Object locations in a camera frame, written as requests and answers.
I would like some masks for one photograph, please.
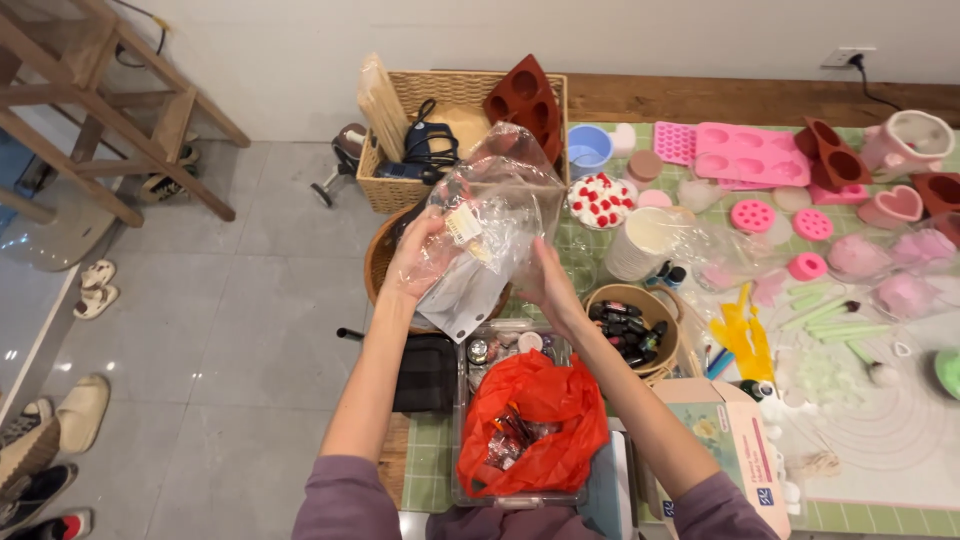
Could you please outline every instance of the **paper cup stack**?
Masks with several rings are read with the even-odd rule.
[[[627,216],[604,257],[604,266],[615,278],[635,282],[663,262],[682,238],[679,219],[664,209],[644,207]]]

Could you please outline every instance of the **brown silicone mold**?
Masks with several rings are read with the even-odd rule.
[[[930,215],[960,212],[960,174],[921,173],[910,175],[917,193],[924,201]],[[937,229],[946,234],[954,245],[960,247],[960,224],[958,219],[945,219]]]
[[[810,181],[831,191],[849,185],[872,184],[874,179],[860,156],[827,122],[805,116],[806,128],[794,135],[797,148],[813,160]]]
[[[560,156],[560,109],[533,55],[527,55],[493,88],[483,110],[491,124],[502,120],[530,130],[551,163]]]

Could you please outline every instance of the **black bag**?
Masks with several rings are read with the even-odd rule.
[[[394,412],[452,412],[457,346],[442,333],[407,337],[396,377]]]

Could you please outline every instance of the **red plastic bag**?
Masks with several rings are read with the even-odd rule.
[[[576,355],[572,367],[553,365],[538,351],[511,356],[484,376],[464,424],[457,478],[471,497],[511,495],[518,491],[573,492],[587,480],[590,458],[610,440],[607,412],[596,380]],[[501,472],[484,465],[496,431],[492,420],[507,402],[516,403],[524,420],[562,422],[563,428],[535,442],[516,463]],[[486,483],[476,491],[473,480]]]

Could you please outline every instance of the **barcode label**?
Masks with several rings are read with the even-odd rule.
[[[480,234],[480,222],[467,205],[460,205],[446,217],[446,228],[458,246]]]

